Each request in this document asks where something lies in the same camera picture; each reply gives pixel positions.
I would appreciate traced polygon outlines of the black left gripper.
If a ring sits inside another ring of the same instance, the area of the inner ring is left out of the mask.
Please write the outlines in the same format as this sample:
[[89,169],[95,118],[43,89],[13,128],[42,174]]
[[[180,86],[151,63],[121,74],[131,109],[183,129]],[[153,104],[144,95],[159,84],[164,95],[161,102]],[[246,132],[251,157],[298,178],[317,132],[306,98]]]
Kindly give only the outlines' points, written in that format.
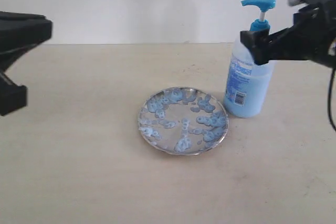
[[1,11],[1,116],[27,106],[28,89],[5,71],[21,56],[52,37],[52,21],[44,15]]

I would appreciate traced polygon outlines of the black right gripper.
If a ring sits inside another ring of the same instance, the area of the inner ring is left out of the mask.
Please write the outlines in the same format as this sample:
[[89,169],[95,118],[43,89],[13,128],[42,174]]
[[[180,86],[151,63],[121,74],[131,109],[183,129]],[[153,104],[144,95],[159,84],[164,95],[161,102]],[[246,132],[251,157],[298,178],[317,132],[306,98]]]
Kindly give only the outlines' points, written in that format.
[[[258,66],[274,60],[335,64],[335,53],[330,52],[335,41],[335,1],[299,9],[293,15],[293,26],[281,32],[275,40],[276,34],[269,32],[269,29],[240,32],[240,42]],[[273,54],[269,52],[271,42],[275,50]]]

